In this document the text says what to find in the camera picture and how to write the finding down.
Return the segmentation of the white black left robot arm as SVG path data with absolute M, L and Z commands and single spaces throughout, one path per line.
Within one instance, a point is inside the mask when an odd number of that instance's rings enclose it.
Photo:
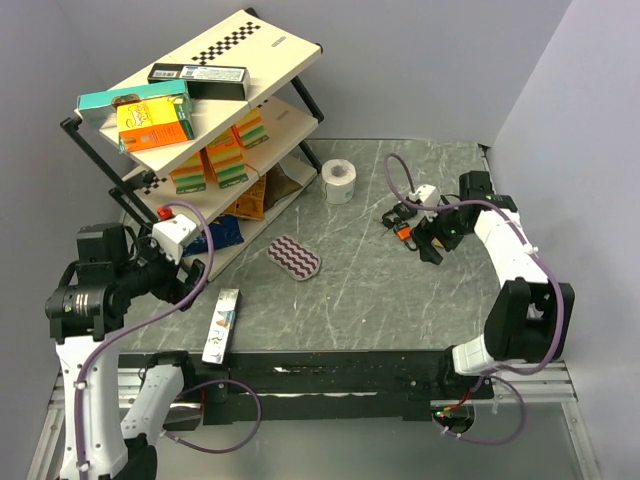
M 173 401 L 198 387 L 184 350 L 158 352 L 126 414 L 120 412 L 118 365 L 124 317 L 148 293 L 188 309 L 206 284 L 207 265 L 195 261 L 180 280 L 159 235 L 127 239 L 120 223 L 90 225 L 76 237 L 78 258 L 45 304 L 64 385 L 66 421 L 62 479 L 153 479 L 156 443 Z

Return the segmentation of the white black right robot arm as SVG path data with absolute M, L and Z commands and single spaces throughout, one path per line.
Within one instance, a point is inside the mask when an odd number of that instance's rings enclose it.
M 575 292 L 541 267 L 512 197 L 495 193 L 488 173 L 470 171 L 460 176 L 459 192 L 451 201 L 427 184 L 413 188 L 408 198 L 422 208 L 411 232 L 422 261 L 438 265 L 443 252 L 475 235 L 500 287 L 481 334 L 445 350 L 436 376 L 438 390 L 459 398 L 483 374 L 507 370 L 531 375 L 558 359 Z

